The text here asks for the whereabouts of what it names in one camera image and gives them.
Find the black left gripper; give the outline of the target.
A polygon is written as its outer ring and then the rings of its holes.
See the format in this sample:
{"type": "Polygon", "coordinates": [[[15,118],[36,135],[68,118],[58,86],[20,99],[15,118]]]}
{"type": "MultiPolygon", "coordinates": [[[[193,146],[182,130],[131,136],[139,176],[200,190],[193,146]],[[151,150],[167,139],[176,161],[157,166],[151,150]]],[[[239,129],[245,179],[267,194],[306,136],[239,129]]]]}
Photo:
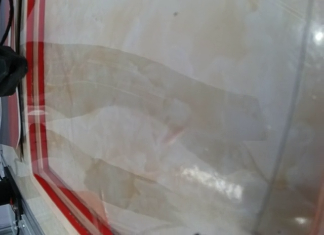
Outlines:
{"type": "Polygon", "coordinates": [[[27,59],[11,47],[1,46],[1,96],[13,95],[26,74],[27,59]]]}

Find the red wooden picture frame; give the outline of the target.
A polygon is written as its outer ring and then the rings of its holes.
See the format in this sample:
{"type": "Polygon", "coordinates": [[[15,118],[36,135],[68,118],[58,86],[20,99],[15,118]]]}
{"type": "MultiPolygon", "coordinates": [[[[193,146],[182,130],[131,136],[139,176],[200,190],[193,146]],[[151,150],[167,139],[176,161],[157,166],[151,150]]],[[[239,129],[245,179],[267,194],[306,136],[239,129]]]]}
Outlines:
{"type": "Polygon", "coordinates": [[[23,0],[26,58],[26,132],[36,186],[62,218],[70,234],[112,234],[108,222],[92,212],[49,166],[45,112],[45,0],[23,0]]]}

